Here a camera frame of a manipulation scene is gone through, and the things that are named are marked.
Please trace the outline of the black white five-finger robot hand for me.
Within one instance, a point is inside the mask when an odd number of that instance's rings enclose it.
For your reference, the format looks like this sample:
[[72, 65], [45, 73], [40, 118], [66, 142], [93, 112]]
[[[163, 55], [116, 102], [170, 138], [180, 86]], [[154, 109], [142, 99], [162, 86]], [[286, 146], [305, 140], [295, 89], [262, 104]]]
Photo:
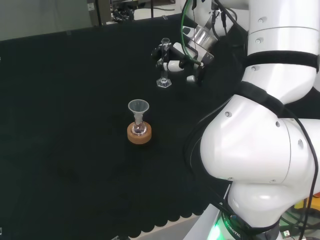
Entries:
[[208, 29], [199, 25], [195, 28], [183, 26], [182, 34], [185, 47], [179, 42], [172, 43], [169, 38], [163, 38], [151, 52], [151, 57], [156, 60], [156, 68], [161, 72], [156, 81], [158, 87], [169, 87], [172, 84], [169, 74], [184, 70], [193, 70], [186, 81], [200, 86], [205, 67], [214, 60], [211, 48], [218, 40]]

